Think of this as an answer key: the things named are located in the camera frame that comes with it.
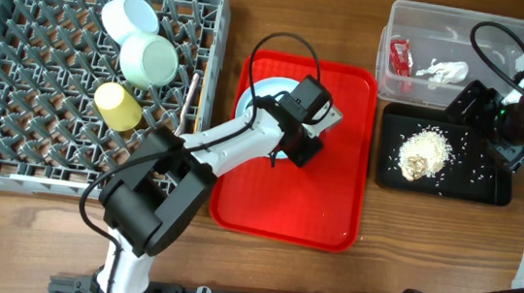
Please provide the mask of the light blue dinner plate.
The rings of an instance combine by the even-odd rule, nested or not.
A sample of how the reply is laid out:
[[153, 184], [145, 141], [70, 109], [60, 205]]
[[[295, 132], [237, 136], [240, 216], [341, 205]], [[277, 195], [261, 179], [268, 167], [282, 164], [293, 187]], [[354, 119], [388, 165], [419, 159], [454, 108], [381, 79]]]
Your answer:
[[[271, 97], [283, 91], [290, 93], [298, 84], [297, 81], [290, 78], [267, 78], [255, 83], [255, 97]], [[250, 100], [251, 92], [250, 88], [248, 88], [237, 103], [235, 119], [226, 123], [234, 125], [240, 120], [249, 120], [253, 113], [248, 105]], [[236, 158], [240, 162], [245, 162], [255, 157], [268, 156], [276, 148], [280, 148], [279, 143], [283, 134], [283, 131], [278, 127], [277, 120], [267, 111], [258, 109], [252, 128], [248, 128], [242, 135], [222, 143], [218, 148], [221, 150], [221, 156]], [[281, 149], [277, 156], [278, 159], [287, 159], [286, 154]]]

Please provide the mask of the white tissue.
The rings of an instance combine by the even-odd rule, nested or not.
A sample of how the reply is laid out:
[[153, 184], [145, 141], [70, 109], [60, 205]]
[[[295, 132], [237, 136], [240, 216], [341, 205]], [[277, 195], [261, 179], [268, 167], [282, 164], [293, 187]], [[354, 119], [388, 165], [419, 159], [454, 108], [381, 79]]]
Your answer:
[[436, 83], [459, 83], [469, 74], [469, 66], [465, 61], [454, 62], [436, 62], [433, 59], [427, 69], [417, 70], [416, 75], [427, 76], [429, 82]]

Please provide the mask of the rice food scraps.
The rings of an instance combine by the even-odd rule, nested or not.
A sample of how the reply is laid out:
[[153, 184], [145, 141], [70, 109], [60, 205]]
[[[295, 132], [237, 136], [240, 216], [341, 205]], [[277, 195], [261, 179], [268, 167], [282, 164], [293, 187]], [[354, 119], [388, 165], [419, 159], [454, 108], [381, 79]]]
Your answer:
[[420, 132], [408, 138], [400, 149], [400, 170], [407, 180], [432, 177], [450, 159], [452, 147], [444, 135]]

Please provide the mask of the white plastic fork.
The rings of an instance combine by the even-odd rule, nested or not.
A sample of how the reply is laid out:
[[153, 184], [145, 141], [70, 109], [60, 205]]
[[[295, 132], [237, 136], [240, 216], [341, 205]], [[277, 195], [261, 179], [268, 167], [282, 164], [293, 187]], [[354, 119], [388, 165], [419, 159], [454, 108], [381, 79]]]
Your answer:
[[194, 73], [192, 75], [191, 83], [188, 87], [188, 91], [186, 93], [185, 101], [183, 103], [182, 109], [180, 110], [180, 118], [179, 118], [179, 126], [175, 130], [175, 135], [179, 136], [184, 132], [185, 126], [186, 126], [186, 120], [187, 120], [187, 114], [189, 111], [190, 103], [193, 99], [193, 95], [196, 92], [198, 83], [200, 82], [200, 74]]

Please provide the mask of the red snack wrapper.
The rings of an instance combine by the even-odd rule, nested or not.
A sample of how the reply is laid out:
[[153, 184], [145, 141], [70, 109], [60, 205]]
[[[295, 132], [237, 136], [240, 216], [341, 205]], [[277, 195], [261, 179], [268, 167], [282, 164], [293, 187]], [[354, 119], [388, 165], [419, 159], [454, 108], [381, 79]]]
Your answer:
[[402, 78], [410, 78], [413, 62], [408, 40], [402, 38], [390, 40], [389, 59], [392, 64], [393, 73]]

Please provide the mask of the green bowl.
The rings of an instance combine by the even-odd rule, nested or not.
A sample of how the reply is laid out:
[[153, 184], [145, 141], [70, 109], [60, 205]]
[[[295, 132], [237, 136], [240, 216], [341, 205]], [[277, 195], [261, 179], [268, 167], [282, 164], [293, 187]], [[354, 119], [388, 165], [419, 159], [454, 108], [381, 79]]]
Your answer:
[[169, 40], [143, 32], [132, 34], [123, 42], [118, 61], [122, 75], [141, 90], [169, 84], [180, 63]]

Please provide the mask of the yellow plastic cup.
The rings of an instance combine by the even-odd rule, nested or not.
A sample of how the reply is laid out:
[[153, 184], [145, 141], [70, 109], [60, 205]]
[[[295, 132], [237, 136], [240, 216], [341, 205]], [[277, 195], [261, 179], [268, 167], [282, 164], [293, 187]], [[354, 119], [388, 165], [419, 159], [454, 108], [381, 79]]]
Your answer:
[[102, 83], [97, 87], [93, 100], [104, 122], [118, 132], [133, 129], [143, 116], [139, 103], [116, 82]]

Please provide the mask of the light blue small bowl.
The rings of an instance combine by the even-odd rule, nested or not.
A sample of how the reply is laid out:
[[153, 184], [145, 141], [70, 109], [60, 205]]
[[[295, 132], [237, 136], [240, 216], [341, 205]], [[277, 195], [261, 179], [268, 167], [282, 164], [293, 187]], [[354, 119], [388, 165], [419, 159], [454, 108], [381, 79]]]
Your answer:
[[118, 45], [135, 33], [159, 31], [157, 14], [145, 0], [112, 0], [103, 6], [101, 18], [108, 35]]

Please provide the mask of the wooden chopstick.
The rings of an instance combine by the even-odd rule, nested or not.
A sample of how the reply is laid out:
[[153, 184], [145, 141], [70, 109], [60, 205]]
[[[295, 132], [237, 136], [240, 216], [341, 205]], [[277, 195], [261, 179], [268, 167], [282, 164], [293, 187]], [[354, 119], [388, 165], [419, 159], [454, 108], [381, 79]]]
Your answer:
[[203, 74], [202, 74], [202, 77], [200, 78], [200, 81], [198, 82], [198, 92], [197, 92], [197, 111], [196, 111], [196, 116], [195, 116], [195, 119], [194, 119], [194, 125], [193, 125], [193, 129], [192, 129], [192, 133], [195, 134], [198, 132], [198, 130], [200, 129], [200, 120], [201, 120], [201, 111], [202, 111], [202, 106], [201, 106], [201, 102], [202, 102], [202, 94], [204, 92], [204, 83], [206, 81], [206, 77], [207, 77], [207, 72], [208, 72], [208, 69], [207, 67], [203, 70]]

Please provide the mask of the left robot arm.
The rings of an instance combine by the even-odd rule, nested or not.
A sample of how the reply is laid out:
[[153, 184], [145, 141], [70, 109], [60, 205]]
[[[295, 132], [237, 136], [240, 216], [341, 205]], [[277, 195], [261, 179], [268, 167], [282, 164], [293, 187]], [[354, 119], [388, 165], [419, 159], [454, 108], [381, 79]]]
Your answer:
[[101, 189], [111, 245], [96, 293], [145, 293], [154, 257], [185, 230], [219, 177], [280, 152], [304, 166], [322, 149], [321, 133], [342, 118], [328, 90], [306, 76], [290, 91], [253, 96], [242, 114], [205, 132], [153, 130]]

